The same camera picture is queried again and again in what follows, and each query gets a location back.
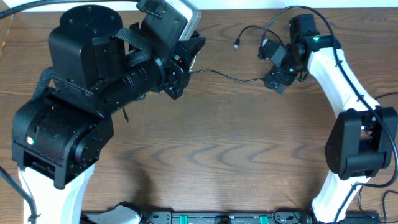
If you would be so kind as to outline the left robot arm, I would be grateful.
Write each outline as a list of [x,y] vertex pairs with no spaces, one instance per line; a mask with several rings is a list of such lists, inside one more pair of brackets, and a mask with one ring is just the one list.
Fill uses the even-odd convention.
[[206,39],[189,1],[138,1],[142,22],[96,1],[64,12],[48,38],[52,66],[15,114],[17,163],[28,223],[78,223],[86,186],[113,137],[112,115],[149,92],[179,98]]

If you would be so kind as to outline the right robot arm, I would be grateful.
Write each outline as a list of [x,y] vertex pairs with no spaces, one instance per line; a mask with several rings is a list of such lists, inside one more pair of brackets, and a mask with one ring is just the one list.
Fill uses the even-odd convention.
[[338,223],[370,179],[397,163],[397,112],[382,107],[363,88],[334,33],[319,33],[314,17],[302,14],[289,21],[287,45],[263,37],[258,57],[273,63],[264,79],[267,88],[283,92],[294,80],[311,75],[328,98],[336,117],[325,145],[329,171],[305,221]]

